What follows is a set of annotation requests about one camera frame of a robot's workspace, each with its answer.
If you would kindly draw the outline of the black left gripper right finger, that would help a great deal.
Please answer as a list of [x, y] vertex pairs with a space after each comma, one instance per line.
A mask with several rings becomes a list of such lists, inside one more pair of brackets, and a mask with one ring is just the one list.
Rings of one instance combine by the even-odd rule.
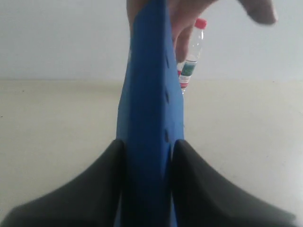
[[214, 170], [177, 140], [171, 188], [179, 227], [295, 227], [295, 215], [266, 203]]

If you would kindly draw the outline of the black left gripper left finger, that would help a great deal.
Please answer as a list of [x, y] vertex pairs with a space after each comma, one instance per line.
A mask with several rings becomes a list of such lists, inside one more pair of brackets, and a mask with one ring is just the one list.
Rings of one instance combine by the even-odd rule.
[[6, 227], [112, 227], [124, 181], [125, 151], [114, 140], [79, 176], [12, 209]]

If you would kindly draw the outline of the person's bare hand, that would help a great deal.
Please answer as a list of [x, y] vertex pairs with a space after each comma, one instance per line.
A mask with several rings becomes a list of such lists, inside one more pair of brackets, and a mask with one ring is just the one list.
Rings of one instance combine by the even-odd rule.
[[[169, 0], [167, 2], [178, 63], [183, 62], [187, 56], [189, 39], [196, 19], [215, 2], [215, 0]], [[273, 1], [239, 0], [239, 3], [254, 22], [263, 25], [272, 25], [277, 22]]]

